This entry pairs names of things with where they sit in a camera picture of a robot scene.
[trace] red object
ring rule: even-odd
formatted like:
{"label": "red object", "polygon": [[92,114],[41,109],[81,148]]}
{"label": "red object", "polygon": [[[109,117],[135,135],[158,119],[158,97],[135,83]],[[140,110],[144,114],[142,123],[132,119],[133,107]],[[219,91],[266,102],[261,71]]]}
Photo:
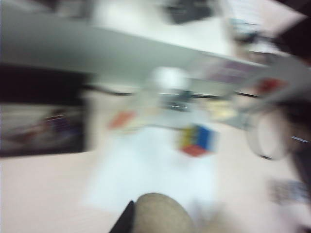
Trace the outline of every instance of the red object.
{"label": "red object", "polygon": [[261,80],[257,87],[258,94],[267,94],[282,87],[286,84],[285,81],[276,78],[265,78]]}
{"label": "red object", "polygon": [[207,152],[207,150],[201,148],[198,145],[187,146],[187,147],[183,148],[182,151],[193,156],[193,157],[198,157],[198,156]]}

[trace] black object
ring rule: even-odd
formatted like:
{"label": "black object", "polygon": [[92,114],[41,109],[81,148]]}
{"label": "black object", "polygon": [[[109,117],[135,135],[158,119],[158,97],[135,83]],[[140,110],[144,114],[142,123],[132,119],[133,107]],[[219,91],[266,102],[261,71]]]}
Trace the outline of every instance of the black object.
{"label": "black object", "polygon": [[242,92],[236,92],[235,94],[239,96],[246,96],[246,97],[251,97],[251,98],[260,98],[260,96],[252,95],[252,94],[247,94],[247,93],[242,93]]}
{"label": "black object", "polygon": [[84,85],[83,88],[86,90],[99,91],[99,92],[113,95],[113,96],[132,96],[135,94],[135,93],[115,92],[105,87],[98,87],[98,86],[93,86],[93,85]]}
{"label": "black object", "polygon": [[308,18],[290,28],[283,31],[275,40],[274,43],[285,52],[299,56],[310,61],[311,59],[311,0],[277,0],[296,11],[303,13]]}
{"label": "black object", "polygon": [[110,230],[110,233],[130,233],[133,227],[135,204],[130,201],[125,210]]}
{"label": "black object", "polygon": [[166,10],[177,24],[211,15],[211,9],[206,6],[205,0],[179,0],[175,6],[166,7]]}
{"label": "black object", "polygon": [[0,77],[1,157],[85,150],[87,74],[1,64]]}
{"label": "black object", "polygon": [[295,168],[305,183],[309,198],[311,197],[311,146],[306,144],[301,150],[293,155]]}
{"label": "black object", "polygon": [[302,226],[298,229],[297,233],[311,233],[311,228]]}

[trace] white desk surface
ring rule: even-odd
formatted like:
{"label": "white desk surface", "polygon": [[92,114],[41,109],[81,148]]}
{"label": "white desk surface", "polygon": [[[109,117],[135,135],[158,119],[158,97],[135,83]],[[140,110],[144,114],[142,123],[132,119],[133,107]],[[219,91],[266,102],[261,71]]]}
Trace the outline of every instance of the white desk surface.
{"label": "white desk surface", "polygon": [[[91,151],[1,159],[2,232],[99,233],[109,232],[115,223],[116,212],[112,212],[109,206],[103,208],[101,205],[108,203],[108,200],[103,200],[94,207],[93,204],[86,203],[86,197],[89,195],[90,186],[94,184],[94,178],[96,179],[94,174],[98,172],[98,168],[105,165],[105,159],[113,159],[103,155],[111,139],[104,126],[128,97],[111,97],[97,93],[90,93],[88,96],[95,99],[91,102],[92,115],[89,127],[89,137],[93,144]],[[264,160],[250,151],[243,131],[223,124],[215,124],[215,130],[219,132],[219,145],[213,155],[215,165],[212,169],[216,172],[214,180],[204,177],[204,173],[199,178],[197,177],[199,173],[193,173],[186,178],[187,182],[195,179],[194,181],[205,192],[208,191],[210,182],[215,183],[213,199],[216,205],[221,207],[219,211],[224,216],[215,222],[221,226],[230,225],[230,232],[239,233],[292,233],[299,224],[310,225],[311,215],[307,205],[279,206],[271,201],[268,189],[268,182],[271,179],[297,179],[290,160],[287,158],[280,161]],[[159,155],[159,159],[166,159],[165,154]],[[182,172],[186,166],[185,160],[191,158],[184,157],[179,160],[177,158],[179,155],[173,152],[172,155],[170,163],[176,165],[176,169],[172,171],[174,177],[169,177],[171,165],[167,164],[162,167],[162,175],[159,176],[161,180],[165,177],[175,180],[185,177]],[[131,157],[127,160],[135,163]],[[126,167],[125,163],[121,164],[121,159],[115,162],[116,166],[119,165],[118,168]],[[147,168],[147,159],[137,162]],[[154,166],[154,174],[160,171],[160,164],[161,161]],[[195,166],[198,165],[189,164],[189,171],[193,171]],[[122,177],[126,175],[127,179],[130,179],[129,174],[123,175],[117,171],[115,174],[117,176],[103,179],[110,179],[110,184],[122,181]],[[189,192],[188,187],[183,187],[180,183],[178,188],[180,194]],[[125,195],[122,201],[125,201],[129,194],[126,190],[122,192]],[[106,193],[103,198],[105,197],[111,198],[111,195]],[[175,198],[183,201],[182,196]]]}
{"label": "white desk surface", "polygon": [[213,16],[184,24],[173,24],[161,1],[98,0],[91,24],[191,49],[234,56],[235,45],[225,20],[212,5]]}
{"label": "white desk surface", "polygon": [[207,112],[162,110],[150,126],[132,134],[111,132],[86,195],[86,204],[115,213],[142,194],[162,193],[178,201],[195,222],[216,203],[214,153],[194,158],[178,149],[182,128],[209,127]]}

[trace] beige fabric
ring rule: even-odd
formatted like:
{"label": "beige fabric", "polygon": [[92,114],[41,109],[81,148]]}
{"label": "beige fabric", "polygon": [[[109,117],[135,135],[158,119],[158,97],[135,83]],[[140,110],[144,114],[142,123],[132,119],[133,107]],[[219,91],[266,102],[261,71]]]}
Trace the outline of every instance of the beige fabric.
{"label": "beige fabric", "polygon": [[184,208],[172,198],[150,193],[137,200],[132,233],[193,232],[193,221]]}

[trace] red cube face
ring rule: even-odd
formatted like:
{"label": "red cube face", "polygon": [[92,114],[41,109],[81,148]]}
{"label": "red cube face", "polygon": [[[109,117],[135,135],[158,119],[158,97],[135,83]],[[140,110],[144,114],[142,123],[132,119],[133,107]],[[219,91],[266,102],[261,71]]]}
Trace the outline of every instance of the red cube face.
{"label": "red cube face", "polygon": [[201,148],[198,145],[190,145],[182,149],[183,152],[193,156],[193,157],[198,157],[205,152],[207,152],[205,149]]}

